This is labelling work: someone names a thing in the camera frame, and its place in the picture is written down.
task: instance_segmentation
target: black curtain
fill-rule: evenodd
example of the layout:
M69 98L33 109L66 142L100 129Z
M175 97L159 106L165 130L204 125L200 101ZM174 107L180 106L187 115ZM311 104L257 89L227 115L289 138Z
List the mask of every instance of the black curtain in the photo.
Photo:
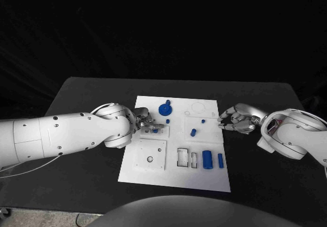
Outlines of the black curtain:
M69 77L285 82L321 111L325 21L316 2L139 9L1 1L0 96L48 106Z

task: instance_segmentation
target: blue object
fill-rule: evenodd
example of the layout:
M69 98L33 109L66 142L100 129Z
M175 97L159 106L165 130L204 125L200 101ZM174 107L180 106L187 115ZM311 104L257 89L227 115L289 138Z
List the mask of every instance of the blue object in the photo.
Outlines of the blue object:
M213 169L213 156L208 150L204 150L201 152L201 158L203 158L203 169Z
M217 154L218 168L223 168L223 154Z
M195 135L195 129L191 129L190 136Z
M171 113L172 109L169 106L169 100L165 101L165 103L158 107L158 113L162 116L167 116Z

